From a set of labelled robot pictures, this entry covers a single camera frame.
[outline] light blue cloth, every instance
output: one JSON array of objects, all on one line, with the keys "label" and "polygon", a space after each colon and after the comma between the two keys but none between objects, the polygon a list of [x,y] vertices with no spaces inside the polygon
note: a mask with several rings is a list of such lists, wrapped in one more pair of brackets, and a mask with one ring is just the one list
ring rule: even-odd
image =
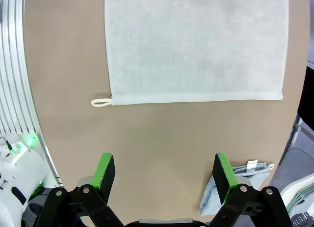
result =
[{"label": "light blue cloth", "polygon": [[[252,186],[255,189],[259,189],[266,177],[269,176],[270,167],[265,162],[257,163],[255,171],[246,172],[246,165],[232,167],[236,176],[243,176],[251,181]],[[200,204],[200,214],[201,216],[215,215],[221,208],[220,199],[218,191],[216,188],[215,181],[211,176],[203,198]]]}]

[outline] green led light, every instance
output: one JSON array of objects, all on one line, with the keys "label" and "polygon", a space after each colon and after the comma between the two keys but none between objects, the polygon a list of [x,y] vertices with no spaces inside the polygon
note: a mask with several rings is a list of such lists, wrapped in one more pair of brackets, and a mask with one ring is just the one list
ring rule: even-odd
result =
[{"label": "green led light", "polygon": [[37,141],[36,136],[30,136],[30,137],[27,139],[26,144],[27,144],[28,147],[32,147],[32,146],[35,145],[36,141]]}]

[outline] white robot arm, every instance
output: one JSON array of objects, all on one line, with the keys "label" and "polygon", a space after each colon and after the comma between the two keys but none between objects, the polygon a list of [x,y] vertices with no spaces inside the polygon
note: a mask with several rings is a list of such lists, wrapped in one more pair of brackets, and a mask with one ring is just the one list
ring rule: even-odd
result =
[{"label": "white robot arm", "polygon": [[48,173],[44,159],[23,142],[0,146],[0,227],[20,227],[27,201]]}]

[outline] white towel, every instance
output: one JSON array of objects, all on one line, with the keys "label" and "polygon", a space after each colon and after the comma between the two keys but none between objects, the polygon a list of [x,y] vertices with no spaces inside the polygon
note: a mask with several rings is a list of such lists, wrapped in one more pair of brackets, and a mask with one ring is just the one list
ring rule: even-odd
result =
[{"label": "white towel", "polygon": [[280,100],[288,0],[105,0],[112,104]]}]

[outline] table surface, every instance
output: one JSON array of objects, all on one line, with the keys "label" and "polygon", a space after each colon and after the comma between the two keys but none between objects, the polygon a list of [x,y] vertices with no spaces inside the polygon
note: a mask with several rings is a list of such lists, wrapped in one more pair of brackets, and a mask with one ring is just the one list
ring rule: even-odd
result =
[{"label": "table surface", "polygon": [[93,175],[101,154],[111,152],[116,176],[109,206],[125,224],[210,220],[199,216],[199,203],[216,152],[227,153],[233,165],[258,159],[277,166],[300,100],[309,26],[309,0],[290,0],[282,101],[94,108],[92,99],[110,97],[104,0],[26,0],[30,85],[65,187]]}]

